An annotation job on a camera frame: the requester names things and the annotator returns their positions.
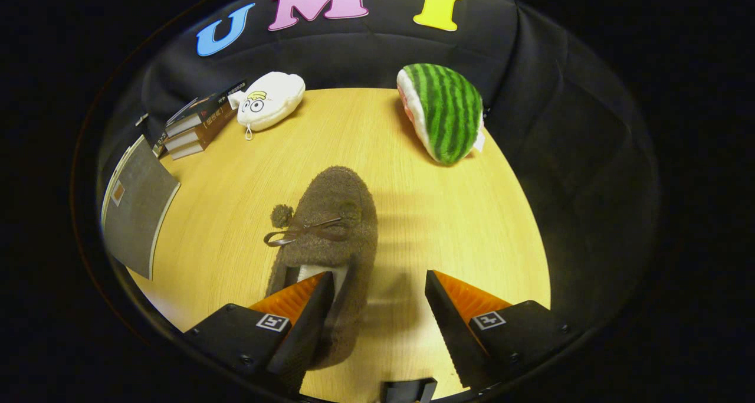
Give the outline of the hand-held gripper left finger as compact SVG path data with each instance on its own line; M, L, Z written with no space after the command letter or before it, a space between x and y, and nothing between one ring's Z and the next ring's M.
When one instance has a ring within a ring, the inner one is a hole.
M292 284L251 307L228 303L184 333L199 353L275 392L297 392L334 298L331 272Z

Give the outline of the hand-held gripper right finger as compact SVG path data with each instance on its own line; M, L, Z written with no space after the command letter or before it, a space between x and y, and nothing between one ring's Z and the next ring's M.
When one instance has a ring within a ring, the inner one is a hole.
M521 377L573 341L570 323L542 304L508 303L438 270L426 272L424 295L464 387Z

